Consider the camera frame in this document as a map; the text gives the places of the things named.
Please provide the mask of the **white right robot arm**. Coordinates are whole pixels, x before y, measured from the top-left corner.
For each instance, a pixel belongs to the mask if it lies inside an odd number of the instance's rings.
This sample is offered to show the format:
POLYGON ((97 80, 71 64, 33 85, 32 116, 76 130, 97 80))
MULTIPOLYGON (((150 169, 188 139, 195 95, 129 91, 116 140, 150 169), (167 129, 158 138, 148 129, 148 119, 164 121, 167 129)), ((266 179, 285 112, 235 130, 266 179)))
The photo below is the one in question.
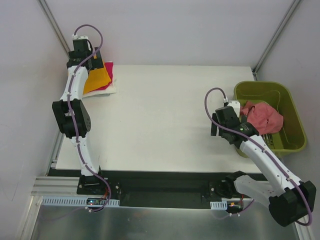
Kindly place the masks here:
POLYGON ((243 172, 236 172, 225 184, 230 197, 250 196, 268 208, 273 219, 282 227, 292 223, 308 227, 313 222, 317 189, 311 181, 302 181, 270 150, 258 131, 248 122, 240 122, 240 103, 223 100, 223 107, 210 117, 218 135, 246 154, 258 167, 267 184, 253 180, 243 172))

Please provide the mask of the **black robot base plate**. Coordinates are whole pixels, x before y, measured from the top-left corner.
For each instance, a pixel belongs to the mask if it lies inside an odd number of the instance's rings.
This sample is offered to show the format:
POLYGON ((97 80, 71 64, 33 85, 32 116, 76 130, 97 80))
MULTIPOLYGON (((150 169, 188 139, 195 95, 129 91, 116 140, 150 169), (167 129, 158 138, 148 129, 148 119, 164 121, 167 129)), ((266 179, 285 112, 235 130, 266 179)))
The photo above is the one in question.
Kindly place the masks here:
POLYGON ((230 193, 228 181, 244 175, 242 171, 230 172, 157 172, 104 170, 105 182, 94 176, 79 178, 78 195, 102 196, 118 200, 122 207, 209 209, 211 202, 225 196, 240 197, 230 193))

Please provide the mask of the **orange t shirt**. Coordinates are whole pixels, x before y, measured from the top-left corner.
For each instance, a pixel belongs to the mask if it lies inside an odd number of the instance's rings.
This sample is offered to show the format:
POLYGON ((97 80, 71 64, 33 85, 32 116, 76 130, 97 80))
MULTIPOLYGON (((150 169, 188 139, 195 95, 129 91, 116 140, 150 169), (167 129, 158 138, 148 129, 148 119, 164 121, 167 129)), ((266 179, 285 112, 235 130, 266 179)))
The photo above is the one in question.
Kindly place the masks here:
POLYGON ((97 69, 89 72, 88 79, 85 82, 83 94, 89 94, 91 92, 96 92, 96 89, 100 87, 99 79, 98 79, 98 71, 97 69))

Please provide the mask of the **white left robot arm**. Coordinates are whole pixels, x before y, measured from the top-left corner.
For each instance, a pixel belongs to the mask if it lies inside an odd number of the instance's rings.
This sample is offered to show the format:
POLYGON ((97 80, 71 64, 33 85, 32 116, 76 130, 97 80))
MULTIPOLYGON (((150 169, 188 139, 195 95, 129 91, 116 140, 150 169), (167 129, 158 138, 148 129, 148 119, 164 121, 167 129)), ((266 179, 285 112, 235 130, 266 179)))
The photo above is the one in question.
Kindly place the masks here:
POLYGON ((99 47, 93 47, 87 36, 73 35, 73 50, 66 64, 68 78, 62 96, 52 103, 59 131, 70 140, 80 163, 79 195, 104 195, 111 190, 102 176, 99 158, 91 147, 91 118, 82 101, 90 71, 104 67, 99 47))

